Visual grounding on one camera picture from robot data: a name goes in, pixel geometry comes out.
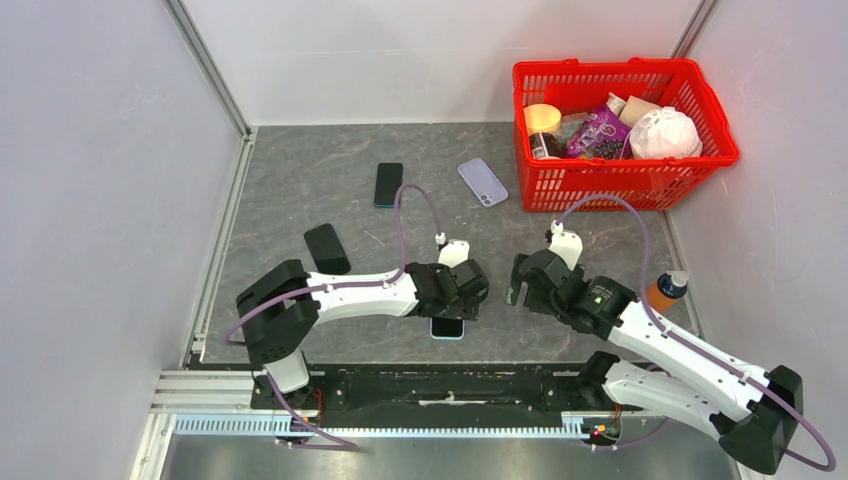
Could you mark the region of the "lilac phone case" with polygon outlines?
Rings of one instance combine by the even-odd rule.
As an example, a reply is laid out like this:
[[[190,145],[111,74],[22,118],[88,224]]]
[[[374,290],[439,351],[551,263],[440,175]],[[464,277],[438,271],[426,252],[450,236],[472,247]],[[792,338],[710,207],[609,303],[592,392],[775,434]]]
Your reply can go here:
[[[457,171],[484,208],[493,207],[509,198],[508,190],[482,158],[460,164]]]

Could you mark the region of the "black phone teal edge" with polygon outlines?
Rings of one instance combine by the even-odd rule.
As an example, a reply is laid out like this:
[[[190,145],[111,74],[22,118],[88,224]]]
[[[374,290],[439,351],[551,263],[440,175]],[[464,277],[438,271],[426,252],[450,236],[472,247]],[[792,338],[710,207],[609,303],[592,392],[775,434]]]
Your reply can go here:
[[[397,191],[403,184],[404,166],[383,162],[377,165],[373,204],[377,208],[392,208]]]

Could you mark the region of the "black phone silver edge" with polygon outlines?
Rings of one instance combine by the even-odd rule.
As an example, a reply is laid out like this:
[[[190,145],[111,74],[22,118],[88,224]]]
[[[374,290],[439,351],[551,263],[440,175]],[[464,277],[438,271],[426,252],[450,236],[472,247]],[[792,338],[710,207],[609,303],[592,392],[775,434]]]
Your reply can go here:
[[[304,240],[319,273],[346,275],[351,271],[350,261],[331,224],[324,223],[307,230]]]

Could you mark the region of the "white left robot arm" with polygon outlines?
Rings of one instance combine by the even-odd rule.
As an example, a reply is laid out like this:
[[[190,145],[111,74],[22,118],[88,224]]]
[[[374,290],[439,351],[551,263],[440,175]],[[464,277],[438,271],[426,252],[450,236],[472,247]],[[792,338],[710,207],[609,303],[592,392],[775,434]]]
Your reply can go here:
[[[374,315],[474,321],[489,286],[474,259],[340,276],[286,260],[237,296],[239,320],[231,330],[241,332],[250,363],[270,375],[276,396],[296,409],[314,393],[301,344],[315,326]]]

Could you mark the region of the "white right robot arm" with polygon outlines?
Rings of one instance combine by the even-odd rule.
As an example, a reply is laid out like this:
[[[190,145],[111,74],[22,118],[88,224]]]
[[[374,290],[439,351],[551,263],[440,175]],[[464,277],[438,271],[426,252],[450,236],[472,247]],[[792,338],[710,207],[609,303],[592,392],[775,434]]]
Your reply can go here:
[[[803,409],[801,377],[779,365],[767,371],[735,359],[647,311],[635,292],[604,276],[587,280],[556,253],[517,254],[508,302],[551,315],[656,364],[652,372],[608,352],[596,352],[579,374],[577,395],[588,408],[614,402],[687,424],[730,457],[764,475],[777,472]]]

